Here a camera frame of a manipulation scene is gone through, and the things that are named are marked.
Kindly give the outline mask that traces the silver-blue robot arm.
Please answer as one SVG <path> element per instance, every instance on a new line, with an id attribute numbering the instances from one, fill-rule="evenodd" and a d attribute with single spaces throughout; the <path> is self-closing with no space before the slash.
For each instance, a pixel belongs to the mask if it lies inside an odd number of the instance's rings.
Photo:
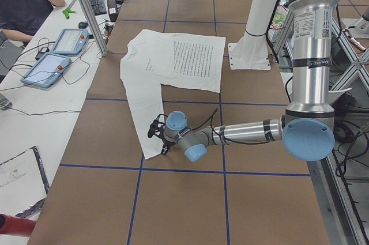
<path id="1" fill-rule="evenodd" d="M 328 156 L 335 144 L 334 109 L 328 99 L 332 64 L 332 12 L 339 0 L 289 0 L 293 12 L 292 100 L 279 119 L 194 130 L 183 112 L 169 114 L 160 128 L 162 154 L 179 146 L 191 161 L 212 145 L 259 145 L 281 140 L 304 161 Z"/>

